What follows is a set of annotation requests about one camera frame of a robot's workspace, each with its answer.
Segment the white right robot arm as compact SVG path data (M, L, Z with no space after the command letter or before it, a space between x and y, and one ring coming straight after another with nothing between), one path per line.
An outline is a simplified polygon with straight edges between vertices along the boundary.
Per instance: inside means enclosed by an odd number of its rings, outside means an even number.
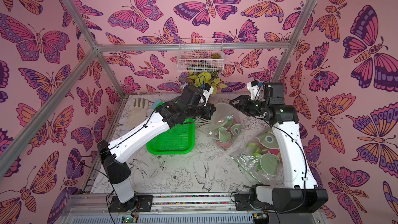
M229 104L246 116L263 120L276 138L283 161L283 188L253 185L251 203L269 204L278 214L312 214L329 197L318 187L304 152L300 137L299 118L292 105L285 104L282 83L249 82L249 95L232 99Z

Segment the clear zip-top bag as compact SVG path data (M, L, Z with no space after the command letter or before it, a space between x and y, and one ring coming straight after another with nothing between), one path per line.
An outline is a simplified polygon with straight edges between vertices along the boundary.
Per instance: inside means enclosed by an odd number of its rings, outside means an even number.
M218 131L218 129L220 127L228 128L233 124L241 124L239 111L232 107L230 104L224 102L217 103L216 111L214 112L210 120L208 130L205 133L207 134L207 137L216 144L216 132Z

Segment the red dragon fruit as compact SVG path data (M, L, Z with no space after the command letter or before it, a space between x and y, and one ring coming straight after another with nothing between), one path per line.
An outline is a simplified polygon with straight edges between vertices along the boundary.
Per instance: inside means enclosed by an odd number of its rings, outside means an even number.
M228 128L220 127L216 132L216 144L222 149L229 149L241 134L241 124L233 124Z

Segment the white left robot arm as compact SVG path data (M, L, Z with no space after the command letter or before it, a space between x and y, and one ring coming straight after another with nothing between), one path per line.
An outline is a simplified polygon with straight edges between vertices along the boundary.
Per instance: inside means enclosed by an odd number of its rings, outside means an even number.
M133 178L127 160L149 141L168 130L192 125L195 119L210 120L216 107L208 99L214 89L210 84L187 85L182 94L158 105L150 117L130 132L111 142L97 145L98 155L119 204L125 210L137 205Z

